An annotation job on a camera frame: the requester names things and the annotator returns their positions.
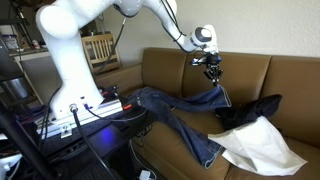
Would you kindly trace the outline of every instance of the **cable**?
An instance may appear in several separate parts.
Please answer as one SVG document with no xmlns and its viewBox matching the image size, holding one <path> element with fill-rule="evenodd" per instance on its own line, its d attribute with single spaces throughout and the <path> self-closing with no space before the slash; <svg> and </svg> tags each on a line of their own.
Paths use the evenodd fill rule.
<svg viewBox="0 0 320 180">
<path fill-rule="evenodd" d="M 93 116 L 99 118 L 99 119 L 102 119 L 102 120 L 108 120 L 108 121 L 115 121 L 115 122 L 120 122 L 120 121 L 131 121 L 131 120 L 134 120 L 134 119 L 137 119 L 139 117 L 141 117 L 142 115 L 144 115 L 146 112 L 147 112 L 147 109 L 144 109 L 143 113 L 137 115 L 137 116 L 134 116 L 132 118 L 128 118 L 128 119 L 106 119 L 105 117 L 101 117 L 95 113 L 93 113 L 90 109 L 87 109 L 87 111 L 89 113 L 91 113 Z"/>
<path fill-rule="evenodd" d="M 129 145 L 130 145 L 132 154 L 133 154 L 134 158 L 138 161 L 138 163 L 139 163 L 143 168 L 145 168 L 145 169 L 147 169 L 148 171 L 150 171 L 150 172 L 153 174 L 154 179 L 157 179 L 156 173 L 154 173 L 150 168 L 146 167 L 146 166 L 138 159 L 138 157 L 137 157 L 137 155 L 136 155 L 136 153 L 134 152 L 134 149 L 133 149 L 133 147 L 132 147 L 132 139 L 130 139 Z"/>
<path fill-rule="evenodd" d="M 47 136 L 48 136 L 48 121 L 49 121 L 49 113 L 50 113 L 50 103 L 52 101 L 52 98 L 53 96 L 59 91 L 61 87 L 57 88 L 51 95 L 49 101 L 48 101 L 48 105 L 47 105 L 47 108 L 46 108 L 46 111 L 43 115 L 43 119 L 42 119 L 42 126 L 41 126 L 41 131 L 40 131 L 40 139 L 39 139 L 39 142 L 38 142 L 38 148 L 42 151 L 44 149 L 44 145 L 45 145 L 45 141 L 47 139 Z M 42 146 L 41 146 L 41 139 L 42 139 L 42 134 L 43 134 L 43 130 L 44 128 L 46 128 L 46 132 L 45 132 L 45 135 L 44 135 L 44 138 L 43 138 L 43 143 L 42 143 Z"/>
<path fill-rule="evenodd" d="M 180 30 L 178 21 L 177 21 L 177 19 L 176 19 L 175 14 L 173 13 L 173 10 L 172 10 L 170 4 L 168 3 L 167 0 L 165 0 L 165 2 L 166 2 L 166 4 L 163 2 L 163 0 L 161 0 L 161 3 L 163 4 L 165 10 L 167 11 L 167 14 L 169 15 L 171 21 L 174 23 L 174 25 L 176 26 L 176 28 L 177 28 L 178 31 L 180 32 L 180 36 L 179 36 L 177 39 L 174 39 L 174 42 L 176 42 L 176 41 L 178 41 L 178 39 L 180 39 L 180 37 L 181 37 L 182 35 L 185 36 L 185 34 Z"/>
<path fill-rule="evenodd" d="M 122 22 L 122 26 L 121 26 L 119 35 L 118 35 L 118 37 L 117 37 L 117 39 L 116 39 L 116 42 L 114 43 L 114 46 L 113 46 L 113 48 L 112 48 L 112 50 L 111 50 L 111 53 L 110 53 L 110 56 L 109 56 L 108 59 L 102 64 L 102 66 L 98 69 L 98 71 L 95 73 L 96 75 L 99 74 L 99 73 L 102 71 L 102 69 L 109 63 L 109 61 L 110 61 L 110 59 L 111 59 L 111 56 L 114 54 L 114 52 L 115 52 L 115 50 L 116 50 L 116 47 L 117 47 L 117 45 L 118 45 L 118 42 L 119 42 L 119 40 L 120 40 L 121 34 L 122 34 L 122 31 L 123 31 L 123 28 L 124 28 L 124 24 L 126 23 L 126 19 L 127 19 L 127 18 L 124 18 L 124 19 L 123 19 L 123 22 Z"/>
<path fill-rule="evenodd" d="M 12 180 L 13 176 L 17 173 L 20 166 L 20 160 L 17 162 L 16 167 L 14 168 L 14 171 L 11 173 L 11 175 L 8 177 L 8 180 Z"/>
<path fill-rule="evenodd" d="M 82 130 L 82 127 L 80 125 L 80 121 L 77 115 L 77 111 L 78 109 L 76 107 L 71 107 L 70 108 L 74 120 L 77 124 L 77 128 L 82 136 L 82 139 L 85 141 L 85 143 L 87 144 L 87 146 L 90 148 L 90 150 L 92 151 L 92 153 L 94 154 L 94 156 L 99 160 L 100 164 L 104 167 L 104 169 L 107 171 L 107 173 L 112 177 L 112 179 L 116 179 L 114 174 L 110 171 L 110 169 L 108 168 L 108 166 L 103 162 L 103 160 L 101 159 L 101 157 L 99 156 L 99 154 L 97 153 L 97 151 L 94 149 L 94 147 L 92 146 L 92 144 L 90 143 L 90 141 L 88 140 L 87 136 L 85 135 L 85 133 Z"/>
</svg>

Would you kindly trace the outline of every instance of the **couch cushion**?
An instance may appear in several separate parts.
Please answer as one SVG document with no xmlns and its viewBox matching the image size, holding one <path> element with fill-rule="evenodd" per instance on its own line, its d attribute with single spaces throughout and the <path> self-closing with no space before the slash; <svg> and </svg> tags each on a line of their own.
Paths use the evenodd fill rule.
<svg viewBox="0 0 320 180">
<path fill-rule="evenodd" d="M 225 180 L 300 180 L 300 179 L 319 179 L 320 171 L 320 149 L 304 144 L 302 142 L 285 138 L 289 148 L 308 161 L 293 176 L 260 176 L 249 171 L 242 170 L 234 165 L 230 166 L 230 170 Z"/>
<path fill-rule="evenodd" d="M 189 126 L 205 133 L 221 133 L 223 128 L 212 112 L 190 113 L 175 109 Z M 177 131 L 160 122 L 153 123 L 144 137 L 144 147 L 135 149 L 168 179 L 224 179 L 229 162 L 221 155 L 209 169 L 200 165 Z"/>
<path fill-rule="evenodd" d="M 144 86 L 181 96 L 185 59 L 186 53 L 180 49 L 145 49 L 142 62 Z"/>
<path fill-rule="evenodd" d="M 271 122 L 282 133 L 320 147 L 320 58 L 275 56 L 262 96 L 281 94 Z"/>
<path fill-rule="evenodd" d="M 259 97 L 271 56 L 221 52 L 221 69 L 224 71 L 220 84 L 227 90 L 234 105 L 243 104 Z M 189 54 L 187 63 L 194 58 Z M 205 65 L 185 66 L 183 96 L 193 96 L 213 88 L 203 74 Z"/>
</svg>

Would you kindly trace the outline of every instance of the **chair backrest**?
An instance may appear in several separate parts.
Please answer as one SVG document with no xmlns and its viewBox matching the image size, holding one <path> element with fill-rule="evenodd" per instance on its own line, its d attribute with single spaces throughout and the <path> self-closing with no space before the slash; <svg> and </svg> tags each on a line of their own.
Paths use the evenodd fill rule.
<svg viewBox="0 0 320 180">
<path fill-rule="evenodd" d="M 113 34 L 87 36 L 81 40 L 93 76 L 121 68 Z"/>
</svg>

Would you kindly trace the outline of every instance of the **black cable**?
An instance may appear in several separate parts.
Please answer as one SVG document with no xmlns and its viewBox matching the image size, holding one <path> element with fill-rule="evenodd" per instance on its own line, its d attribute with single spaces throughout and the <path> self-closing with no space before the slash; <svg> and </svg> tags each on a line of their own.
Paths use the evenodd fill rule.
<svg viewBox="0 0 320 180">
<path fill-rule="evenodd" d="M 108 59 L 102 64 L 102 66 L 98 69 L 98 71 L 95 73 L 96 75 L 98 75 L 98 74 L 102 71 L 102 69 L 109 63 L 109 61 L 110 61 L 110 59 L 111 59 L 111 56 L 115 53 L 116 47 L 117 47 L 118 42 L 119 42 L 119 40 L 120 40 L 120 37 L 121 37 L 121 35 L 122 35 L 122 31 L 123 31 L 125 22 L 126 22 L 126 18 L 124 18 L 124 20 L 123 20 L 123 22 L 122 22 L 122 26 L 121 26 L 119 35 L 118 35 L 118 37 L 117 37 L 117 39 L 116 39 L 116 42 L 115 42 L 114 45 L 113 45 L 113 48 L 112 48 L 111 53 L 110 53 L 110 56 L 109 56 Z"/>
<path fill-rule="evenodd" d="M 141 114 L 139 114 L 137 116 L 134 116 L 132 118 L 128 118 L 128 119 L 106 119 L 105 117 L 101 117 L 101 116 L 93 113 L 90 109 L 87 109 L 87 111 L 89 113 L 91 113 L 93 116 L 95 116 L 95 117 L 97 117 L 97 118 L 99 118 L 101 120 L 120 122 L 120 121 L 131 121 L 131 120 L 137 119 L 137 118 L 141 117 L 142 115 L 144 115 L 147 112 L 147 109 L 144 109 L 143 113 L 141 113 Z"/>
<path fill-rule="evenodd" d="M 87 144 L 87 146 L 90 148 L 90 150 L 92 151 L 92 153 L 94 154 L 94 156 L 99 160 L 100 164 L 103 166 L 103 168 L 107 171 L 107 173 L 112 177 L 112 179 L 116 179 L 116 177 L 114 176 L 114 174 L 111 172 L 111 170 L 109 169 L 109 167 L 103 162 L 103 160 L 101 159 L 101 157 L 99 156 L 99 154 L 97 153 L 97 151 L 94 149 L 94 147 L 92 146 L 92 144 L 90 143 L 90 141 L 88 140 L 87 136 L 85 135 L 85 133 L 82 130 L 82 127 L 80 125 L 80 121 L 77 115 L 77 111 L 78 109 L 74 108 L 72 110 L 72 114 L 74 117 L 74 120 L 77 124 L 77 128 L 82 136 L 82 139 L 85 141 L 85 143 Z"/>
<path fill-rule="evenodd" d="M 41 131 L 40 131 L 40 139 L 39 139 L 39 142 L 38 142 L 38 148 L 40 149 L 40 151 L 42 151 L 44 149 L 45 141 L 46 141 L 47 136 L 48 136 L 48 121 L 49 121 L 49 114 L 50 114 L 50 103 L 52 101 L 53 96 L 58 92 L 59 89 L 60 89 L 60 87 L 58 89 L 56 89 L 53 92 L 53 94 L 51 95 L 51 97 L 50 97 L 50 99 L 48 101 L 48 104 L 47 104 L 47 109 L 46 109 L 45 113 L 43 114 Z M 46 128 L 46 132 L 45 132 L 45 136 L 43 138 L 43 143 L 42 143 L 42 146 L 41 146 L 41 139 L 42 139 L 44 128 Z"/>
<path fill-rule="evenodd" d="M 161 2 L 162 2 L 162 4 L 163 4 L 165 10 L 167 11 L 167 14 L 169 15 L 171 21 L 174 23 L 174 25 L 176 26 L 176 28 L 177 28 L 178 31 L 180 32 L 180 36 L 178 37 L 178 39 L 179 39 L 182 35 L 185 36 L 185 34 L 184 34 L 184 33 L 180 30 L 180 28 L 179 28 L 179 24 L 178 24 L 178 21 L 177 21 L 177 19 L 176 19 L 176 16 L 175 16 L 175 14 L 173 13 L 173 10 L 172 10 L 170 4 L 168 3 L 168 1 L 165 0 L 167 6 L 169 7 L 169 10 L 170 10 L 172 16 L 171 16 L 171 14 L 170 14 L 167 6 L 166 6 L 165 3 L 163 2 L 163 0 L 161 0 Z"/>
</svg>

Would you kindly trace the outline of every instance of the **white cable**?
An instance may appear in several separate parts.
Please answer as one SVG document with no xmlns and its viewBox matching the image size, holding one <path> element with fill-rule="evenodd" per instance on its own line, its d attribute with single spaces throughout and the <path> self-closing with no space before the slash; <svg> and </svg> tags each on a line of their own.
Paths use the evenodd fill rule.
<svg viewBox="0 0 320 180">
<path fill-rule="evenodd" d="M 8 180 L 11 180 L 13 178 L 13 176 L 16 174 L 16 172 L 18 171 L 20 166 L 20 161 L 17 162 L 16 164 L 16 168 L 14 168 L 14 171 L 12 172 L 12 174 L 8 177 Z"/>
<path fill-rule="evenodd" d="M 145 169 L 147 169 L 148 171 L 150 171 L 150 172 L 153 174 L 154 179 L 156 180 L 156 179 L 157 179 L 156 173 L 154 173 L 151 169 L 149 169 L 149 168 L 146 167 L 144 164 L 142 164 L 142 162 L 141 162 L 141 161 L 138 159 L 138 157 L 136 156 L 136 153 L 134 152 L 134 149 L 133 149 L 133 147 L 132 147 L 132 139 L 130 139 L 129 144 L 130 144 L 130 148 L 131 148 L 131 151 L 132 151 L 132 153 L 133 153 L 134 158 L 138 161 L 138 163 L 139 163 L 142 167 L 144 167 Z"/>
</svg>

